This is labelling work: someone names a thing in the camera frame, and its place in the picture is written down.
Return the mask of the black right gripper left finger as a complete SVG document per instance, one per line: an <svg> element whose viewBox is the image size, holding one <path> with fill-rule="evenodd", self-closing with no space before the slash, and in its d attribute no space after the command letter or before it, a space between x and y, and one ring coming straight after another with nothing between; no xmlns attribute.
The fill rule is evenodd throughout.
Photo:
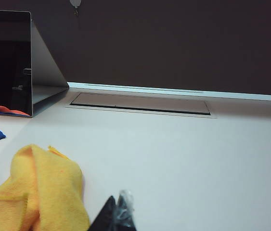
<svg viewBox="0 0 271 231"><path fill-rule="evenodd" d="M114 228L114 210L116 208L116 201L113 196L110 196L99 214L92 222L90 231L113 231Z"/></svg>

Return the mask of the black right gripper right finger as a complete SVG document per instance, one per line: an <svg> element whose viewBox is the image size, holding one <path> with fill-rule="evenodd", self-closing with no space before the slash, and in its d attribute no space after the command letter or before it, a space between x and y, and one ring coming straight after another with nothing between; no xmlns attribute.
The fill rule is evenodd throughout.
<svg viewBox="0 0 271 231"><path fill-rule="evenodd" d="M115 231L136 231L133 220L134 199L129 190L119 192L118 201L113 212L113 223Z"/></svg>

